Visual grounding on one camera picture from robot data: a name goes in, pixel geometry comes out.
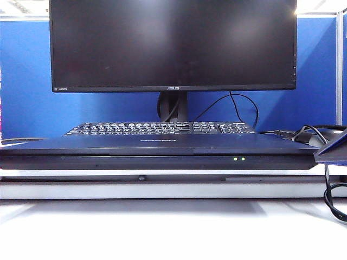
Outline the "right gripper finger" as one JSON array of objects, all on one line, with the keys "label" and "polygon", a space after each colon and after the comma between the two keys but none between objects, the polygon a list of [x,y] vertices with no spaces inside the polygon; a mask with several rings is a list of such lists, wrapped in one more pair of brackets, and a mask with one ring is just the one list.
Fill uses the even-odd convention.
[{"label": "right gripper finger", "polygon": [[314,153],[314,158],[320,164],[346,164],[346,137],[330,141]]}]

